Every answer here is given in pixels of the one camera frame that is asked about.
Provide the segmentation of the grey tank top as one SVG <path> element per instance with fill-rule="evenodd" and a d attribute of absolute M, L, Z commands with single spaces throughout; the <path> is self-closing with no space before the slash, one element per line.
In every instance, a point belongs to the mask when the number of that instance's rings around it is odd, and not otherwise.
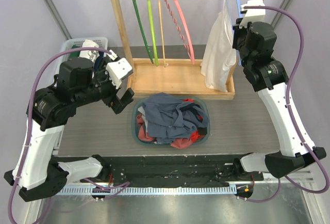
<path fill-rule="evenodd" d="M 145 110 L 144 110 L 144 108 L 143 108 L 142 106 L 140 106 L 140 107 L 137 109 L 137 111 L 138 111 L 141 115 L 145 116 Z"/>

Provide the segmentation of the white tank top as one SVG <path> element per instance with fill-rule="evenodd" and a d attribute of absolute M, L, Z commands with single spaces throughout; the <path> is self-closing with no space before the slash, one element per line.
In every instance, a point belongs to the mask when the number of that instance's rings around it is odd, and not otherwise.
<path fill-rule="evenodd" d="M 227 78 L 236 64 L 236 51 L 232 43 L 232 22 L 227 0 L 223 0 L 222 10 L 211 28 L 201 63 L 201 74 L 207 88 L 227 92 Z"/>

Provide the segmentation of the pink hanger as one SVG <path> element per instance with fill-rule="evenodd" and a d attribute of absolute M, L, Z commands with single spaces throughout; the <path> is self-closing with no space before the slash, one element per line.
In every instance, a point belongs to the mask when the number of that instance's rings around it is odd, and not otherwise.
<path fill-rule="evenodd" d="M 181 21 L 182 27 L 179 25 L 178 19 L 174 16 L 174 12 L 171 9 L 171 6 L 169 4 L 168 0 L 164 0 L 166 8 L 169 11 L 169 14 L 172 18 L 173 23 L 175 24 L 176 30 L 178 31 L 178 34 L 184 44 L 185 49 L 187 50 L 187 54 L 188 57 L 191 61 L 191 63 L 194 65 L 195 64 L 195 54 L 194 54 L 194 49 L 193 49 L 193 45 L 192 45 L 192 41 L 191 41 L 191 37 L 190 37 L 190 32 L 189 32 L 189 28 L 184 16 L 184 13 L 182 11 L 182 8 L 180 6 L 180 3 L 178 0 L 173 0 L 175 7 L 177 9 L 178 15 L 179 15 L 179 19 Z"/>

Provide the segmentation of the yellow hanger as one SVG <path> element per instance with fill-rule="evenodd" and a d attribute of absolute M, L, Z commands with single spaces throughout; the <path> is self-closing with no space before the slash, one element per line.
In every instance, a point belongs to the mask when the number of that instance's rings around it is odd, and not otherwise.
<path fill-rule="evenodd" d="M 161 1 L 158 0 L 158 12 L 159 12 L 159 24 L 160 24 L 160 35 L 161 35 L 161 48 L 162 48 L 162 58 L 163 66 L 167 67 L 165 47 L 164 47 L 164 36 L 163 36 L 163 24 L 162 24 L 162 10 L 161 10 Z"/>

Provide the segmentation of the lime green hanger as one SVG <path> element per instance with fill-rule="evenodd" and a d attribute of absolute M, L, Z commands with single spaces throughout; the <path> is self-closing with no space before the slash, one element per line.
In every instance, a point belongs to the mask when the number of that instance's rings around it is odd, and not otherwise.
<path fill-rule="evenodd" d="M 151 2 L 151 0 L 147 0 L 147 8 L 148 8 L 148 17 L 149 17 L 151 37 L 152 37 L 152 46 L 153 46 L 153 54 L 154 54 L 154 64 L 155 64 L 155 66 L 159 66 L 158 52 L 157 52 L 157 43 L 156 43 L 156 36 L 155 36 L 155 27 L 154 27 L 154 19 L 153 19 L 152 2 Z"/>

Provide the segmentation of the maroon graphic tank top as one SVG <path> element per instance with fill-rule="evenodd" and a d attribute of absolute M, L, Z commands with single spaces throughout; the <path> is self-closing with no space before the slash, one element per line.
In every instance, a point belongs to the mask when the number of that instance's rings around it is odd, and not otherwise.
<path fill-rule="evenodd" d="M 145 131 L 145 122 L 142 118 L 141 114 L 138 114 L 136 117 L 136 123 L 138 125 L 138 139 L 147 144 L 157 145 L 157 139 L 155 137 L 151 137 Z M 173 142 L 170 143 L 170 146 L 177 149 L 186 149 L 191 146 L 193 143 L 190 138 L 177 138 Z"/>

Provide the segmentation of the green plastic hanger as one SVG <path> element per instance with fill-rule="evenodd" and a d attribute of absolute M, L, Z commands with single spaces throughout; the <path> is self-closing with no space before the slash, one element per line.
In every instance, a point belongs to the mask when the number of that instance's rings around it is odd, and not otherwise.
<path fill-rule="evenodd" d="M 149 60 L 153 64 L 154 63 L 154 60 L 153 60 L 153 57 L 151 55 L 151 50 L 150 50 L 150 47 L 148 45 L 148 42 L 147 42 L 147 39 L 146 39 L 146 36 L 145 36 L 145 32 L 144 32 L 143 25 L 142 25 L 142 22 L 141 22 L 141 18 L 140 18 L 140 13 L 139 13 L 139 8 L 138 8 L 138 5 L 137 5 L 137 1 L 136 0 L 132 0 L 132 3 L 133 3 L 133 6 L 134 6 L 134 11 L 135 11 L 135 15 L 136 15 L 137 22 L 138 22 L 138 25 L 139 25 L 139 29 L 140 29 L 141 37 L 142 37 L 142 40 L 143 40 L 143 43 L 144 43 L 144 47 L 146 49 L 147 55 L 149 57 Z"/>

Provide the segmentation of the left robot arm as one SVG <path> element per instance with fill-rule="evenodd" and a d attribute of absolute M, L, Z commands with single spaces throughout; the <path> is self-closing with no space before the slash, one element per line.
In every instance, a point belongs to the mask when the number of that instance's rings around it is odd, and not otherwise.
<path fill-rule="evenodd" d="M 105 58 L 95 69 L 90 59 L 73 58 L 60 65 L 51 85 L 33 91 L 20 159 L 4 175 L 13 188 L 19 188 L 25 202 L 50 198 L 68 183 L 89 178 L 105 182 L 109 178 L 110 166 L 101 156 L 59 162 L 53 158 L 53 149 L 79 107 L 102 101 L 119 114 L 123 103 L 117 92 L 130 73 L 125 59 Z"/>

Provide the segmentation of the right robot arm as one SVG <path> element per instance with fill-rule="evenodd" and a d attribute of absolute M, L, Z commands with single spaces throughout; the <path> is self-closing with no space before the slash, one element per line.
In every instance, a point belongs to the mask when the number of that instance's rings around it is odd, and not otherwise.
<path fill-rule="evenodd" d="M 292 76 L 272 57 L 277 36 L 272 25 L 261 21 L 236 20 L 233 48 L 239 52 L 243 73 L 263 101 L 275 127 L 280 150 L 275 153 L 250 153 L 238 159 L 233 174 L 245 180 L 252 171 L 269 172 L 276 178 L 317 163 L 326 157 L 306 133 L 291 97 Z"/>

